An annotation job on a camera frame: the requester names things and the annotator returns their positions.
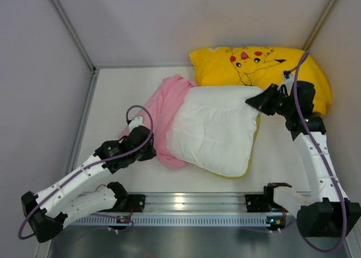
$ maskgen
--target gray floor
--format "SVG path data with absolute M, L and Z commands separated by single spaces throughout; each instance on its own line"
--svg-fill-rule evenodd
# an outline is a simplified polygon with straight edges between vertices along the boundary
M 347 247 L 322 254 L 306 245 L 296 226 L 281 233 L 267 234 L 241 228 L 138 227 L 125 233 L 70 226 L 53 241 L 48 258 L 347 258 Z M 73 243 L 79 236 L 85 237 Z M 337 239 L 312 240 L 330 248 Z

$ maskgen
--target pink cloth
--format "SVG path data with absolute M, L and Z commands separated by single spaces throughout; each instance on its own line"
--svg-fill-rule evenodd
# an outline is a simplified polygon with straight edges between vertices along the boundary
M 150 112 L 154 122 L 154 148 L 157 151 L 159 162 L 171 169 L 179 169 L 187 163 L 175 158 L 167 149 L 166 133 L 170 128 L 175 114 L 177 114 L 191 87 L 197 84 L 186 80 L 180 75 L 163 79 L 162 84 L 144 105 Z M 137 116 L 143 116 L 145 126 L 150 128 L 150 121 L 144 111 L 140 111 Z M 119 135 L 129 134 L 129 128 L 123 130 Z

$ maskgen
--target yellow fabric edge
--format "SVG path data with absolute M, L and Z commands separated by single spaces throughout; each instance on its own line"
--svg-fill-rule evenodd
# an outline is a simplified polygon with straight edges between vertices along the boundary
M 254 143 L 256 142 L 256 138 L 257 138 L 257 135 L 258 135 L 258 130 L 259 130 L 259 124 L 261 122 L 261 116 L 258 115 L 257 118 L 256 118 L 256 124 L 257 124 L 257 128 L 256 128 L 256 131 L 254 131 L 253 133 L 253 143 L 252 143 L 252 148 L 250 150 L 250 155 L 249 155 L 249 160 L 248 160 L 248 166 L 247 166 L 247 170 L 245 171 L 244 174 L 242 174 L 241 176 L 238 176 L 238 177 L 228 177 L 228 176 L 224 176 L 224 175 L 220 175 L 220 174 L 217 174 L 217 173 L 214 173 L 214 172 L 211 172 L 209 170 L 207 170 L 208 172 L 218 176 L 218 177 L 222 177 L 222 178 L 225 178 L 225 179 L 231 179 L 231 180 L 236 180 L 236 179 L 239 179 L 239 178 L 243 178 L 245 176 L 248 175 L 249 173 L 249 170 L 250 170 L 250 166 L 252 165 L 252 159 L 253 159 L 253 147 L 254 147 Z

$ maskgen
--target metal frame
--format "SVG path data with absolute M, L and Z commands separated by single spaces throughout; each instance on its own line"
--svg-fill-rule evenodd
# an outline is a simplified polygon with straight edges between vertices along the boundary
M 78 120 L 73 142 L 70 148 L 69 155 L 67 157 L 66 164 L 64 166 L 63 175 L 69 173 L 76 165 L 78 158 L 78 153 L 81 146 L 82 137 L 84 134 L 87 117 L 89 114 L 91 102 L 93 99 L 93 94 L 96 86 L 96 81 L 98 79 L 99 71 L 95 68 L 92 63 L 84 45 L 82 44 L 74 26 L 72 25 L 69 17 L 64 11 L 61 2 L 59 0 L 49 0 L 54 6 L 54 9 L 58 13 L 61 21 L 63 22 L 66 30 L 68 31 L 70 37 L 74 41 L 74 44 L 77 46 L 79 52 L 81 53 L 85 63 L 92 71 L 91 78 L 89 80 L 89 85 L 87 88 L 87 93 L 84 99 L 82 106 L 81 116 Z M 339 0 L 329 0 L 327 6 L 322 12 L 318 22 L 313 27 L 310 32 L 303 49 L 309 49 L 323 25 L 329 18 L 332 10 L 335 8 Z M 245 210 L 245 200 L 244 194 L 181 194 L 181 193 L 162 193 L 162 194 L 146 194 L 147 203 L 145 207 L 145 215 L 154 216 L 213 216 L 216 218 L 225 218 L 230 215 L 230 212 L 237 213 L 238 215 L 244 216 L 246 213 Z M 259 216 L 271 216 L 278 213 L 263 213 Z M 347 238 L 347 244 L 349 246 L 350 253 L 352 257 L 361 257 L 361 224 L 355 227 L 350 235 Z M 46 258 L 51 241 L 38 244 L 38 247 L 35 252 L 36 258 Z

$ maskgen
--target yellow pillow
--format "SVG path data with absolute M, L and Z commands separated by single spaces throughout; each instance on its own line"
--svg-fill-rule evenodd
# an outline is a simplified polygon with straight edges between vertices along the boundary
M 293 69 L 302 54 L 302 50 L 283 47 L 218 47 L 198 49 L 190 53 L 190 58 L 199 86 L 246 85 L 265 90 L 272 83 L 280 85 L 283 71 Z M 311 56 L 302 64 L 298 80 L 315 85 L 314 112 L 325 115 L 332 94 Z

